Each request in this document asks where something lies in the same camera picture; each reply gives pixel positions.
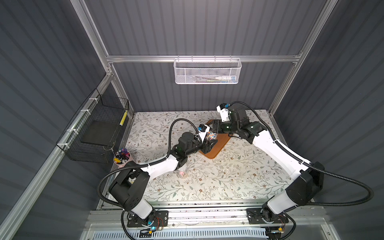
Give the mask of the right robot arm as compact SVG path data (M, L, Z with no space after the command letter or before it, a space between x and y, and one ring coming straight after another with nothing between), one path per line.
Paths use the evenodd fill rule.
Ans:
M292 179L285 190L263 204L261 213L266 222L274 221L283 212L308 204L323 189L324 166L312 164L283 145L262 119L252 122L244 108L228 104L217 106L217 111L221 119L213 123L215 133L238 135L267 153Z

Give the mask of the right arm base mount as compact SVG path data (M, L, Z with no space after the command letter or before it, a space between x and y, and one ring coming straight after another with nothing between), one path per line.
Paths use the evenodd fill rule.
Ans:
M248 208L246 215L249 224L287 224L289 218L281 213L279 215L263 208Z

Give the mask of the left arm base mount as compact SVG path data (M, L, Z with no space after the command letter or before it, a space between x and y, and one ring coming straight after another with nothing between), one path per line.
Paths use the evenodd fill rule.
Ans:
M147 227L162 228L168 225L169 212L153 210L146 218L142 219L137 214L129 214L127 227L139 228Z

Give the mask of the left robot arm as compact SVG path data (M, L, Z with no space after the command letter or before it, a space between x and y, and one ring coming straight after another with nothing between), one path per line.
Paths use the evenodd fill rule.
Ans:
M154 208L144 199L148 183L156 177L181 169L191 154L198 151L209 153L217 142L217 134L212 132L198 135L183 133L168 156L137 170L122 170L110 184L109 193L123 210L135 214L144 225L151 225L156 217Z

